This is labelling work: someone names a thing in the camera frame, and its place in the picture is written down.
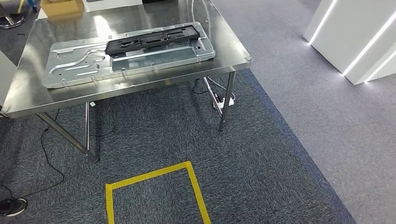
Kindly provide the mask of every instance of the floor marking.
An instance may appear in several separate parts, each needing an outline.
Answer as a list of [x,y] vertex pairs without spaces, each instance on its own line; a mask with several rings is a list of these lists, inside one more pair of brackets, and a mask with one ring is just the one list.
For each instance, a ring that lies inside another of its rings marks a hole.
[[168,174],[177,170],[187,169],[188,176],[191,181],[192,188],[194,189],[195,198],[201,212],[204,224],[211,224],[208,211],[206,210],[204,198],[202,197],[201,190],[199,189],[198,180],[195,176],[194,169],[190,161],[182,162],[170,167],[165,167],[159,170],[155,170],[146,174],[131,177],[122,181],[115,183],[106,184],[106,210],[107,210],[107,220],[108,224],[114,224],[114,208],[113,208],[113,190],[122,188],[137,182],[141,182],[150,178],[161,176],[163,174]]
[[19,3],[18,14],[21,13],[23,1],[24,1],[24,0],[21,0],[21,2]]

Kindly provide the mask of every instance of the gray carpet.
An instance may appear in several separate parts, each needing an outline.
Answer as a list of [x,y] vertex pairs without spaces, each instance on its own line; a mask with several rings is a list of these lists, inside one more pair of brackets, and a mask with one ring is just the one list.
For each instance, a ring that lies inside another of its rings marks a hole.
[[302,37],[320,0],[213,2],[356,222],[394,224],[396,75],[354,86],[309,46]]
[[[215,78],[226,83],[226,76]],[[208,96],[192,86],[96,102],[92,134],[115,128],[91,140],[99,163],[48,131],[44,145],[65,182],[28,197],[24,213],[0,222],[102,224],[105,183],[183,161],[192,162],[212,223],[354,222],[249,70],[237,76],[237,101],[223,132]],[[82,140],[83,105],[61,109],[57,120]],[[15,196],[60,180],[41,149],[45,127],[34,115],[0,120],[0,182]],[[0,196],[8,192],[0,189]],[[117,223],[202,223],[184,171],[115,190],[114,209]]]

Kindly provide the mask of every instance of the white cable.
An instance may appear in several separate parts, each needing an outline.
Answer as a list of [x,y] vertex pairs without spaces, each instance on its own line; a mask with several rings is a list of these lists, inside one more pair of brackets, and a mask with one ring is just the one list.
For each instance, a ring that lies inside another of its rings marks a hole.
[[[220,85],[219,83],[216,83],[213,79],[211,79],[210,77],[207,77],[212,83],[214,83],[216,86],[218,86],[218,87],[220,87],[221,89],[224,89],[225,91],[227,91],[227,89],[224,87],[224,86],[222,86],[222,85]],[[232,96],[234,97],[233,98],[233,100],[235,100],[236,99],[236,96],[235,96],[235,94],[233,93],[233,92],[231,92],[231,94],[232,94]]]
[[195,17],[194,17],[194,0],[191,0],[191,14],[192,14],[192,21],[195,22]]
[[204,4],[205,11],[206,11],[206,16],[208,17],[208,23],[209,23],[208,29],[209,29],[209,40],[210,40],[211,37],[212,37],[212,35],[211,35],[212,24],[211,24],[211,21],[210,21],[209,10],[208,10],[208,6],[205,3],[205,0],[202,0],[202,3]]

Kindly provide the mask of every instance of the power strip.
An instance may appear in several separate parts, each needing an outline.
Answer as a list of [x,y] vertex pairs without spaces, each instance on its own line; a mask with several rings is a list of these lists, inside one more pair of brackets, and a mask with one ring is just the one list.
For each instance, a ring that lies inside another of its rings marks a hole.
[[[225,98],[223,98],[223,100],[220,103],[217,103],[217,105],[220,107],[220,109],[223,109],[224,101],[225,101]],[[234,100],[232,98],[230,98],[230,104],[229,105],[230,106],[234,105]]]

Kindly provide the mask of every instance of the shoe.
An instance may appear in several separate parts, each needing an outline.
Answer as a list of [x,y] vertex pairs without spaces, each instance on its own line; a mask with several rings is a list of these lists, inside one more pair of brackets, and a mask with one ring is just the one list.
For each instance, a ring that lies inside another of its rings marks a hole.
[[0,202],[0,215],[12,217],[21,214],[28,203],[25,199],[8,199]]

